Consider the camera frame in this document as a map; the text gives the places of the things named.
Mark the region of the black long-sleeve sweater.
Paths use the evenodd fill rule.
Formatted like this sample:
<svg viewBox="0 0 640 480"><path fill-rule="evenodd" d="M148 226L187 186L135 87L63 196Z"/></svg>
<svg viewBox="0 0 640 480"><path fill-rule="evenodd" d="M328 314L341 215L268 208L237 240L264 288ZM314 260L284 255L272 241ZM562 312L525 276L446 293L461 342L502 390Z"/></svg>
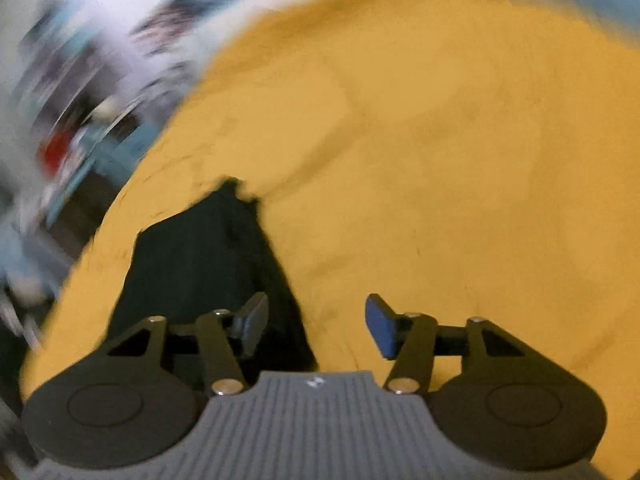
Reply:
<svg viewBox="0 0 640 480"><path fill-rule="evenodd" d="M316 369L299 304L259 224L259 202L239 198L239 188L239 180L223 180L188 209L138 234L107 339L153 315L188 325L213 310L235 312L262 292L268 322L254 356L241 365L244 376Z"/></svg>

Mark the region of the orange quilted bed cover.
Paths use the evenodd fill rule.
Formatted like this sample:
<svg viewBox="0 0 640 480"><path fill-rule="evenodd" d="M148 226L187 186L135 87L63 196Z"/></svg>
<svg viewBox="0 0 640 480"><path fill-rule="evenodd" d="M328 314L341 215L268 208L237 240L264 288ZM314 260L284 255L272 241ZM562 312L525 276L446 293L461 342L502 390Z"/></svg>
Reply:
<svg viewBox="0 0 640 480"><path fill-rule="evenodd" d="M108 211L23 368L106 331L134 239L223 178L260 220L322 370L388 370L371 292L489 318L589 382L594 461L639 467L639 37L558 0L316 0L227 44Z"/></svg>

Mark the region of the red bag on desk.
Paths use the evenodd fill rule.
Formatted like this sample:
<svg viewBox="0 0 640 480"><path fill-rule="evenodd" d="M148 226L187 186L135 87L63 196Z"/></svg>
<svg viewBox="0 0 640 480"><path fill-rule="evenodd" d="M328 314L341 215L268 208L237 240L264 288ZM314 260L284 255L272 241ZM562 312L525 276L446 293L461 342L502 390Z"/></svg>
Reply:
<svg viewBox="0 0 640 480"><path fill-rule="evenodd" d="M58 173L74 136L73 130L56 129L40 143L38 157L47 176L54 177Z"/></svg>

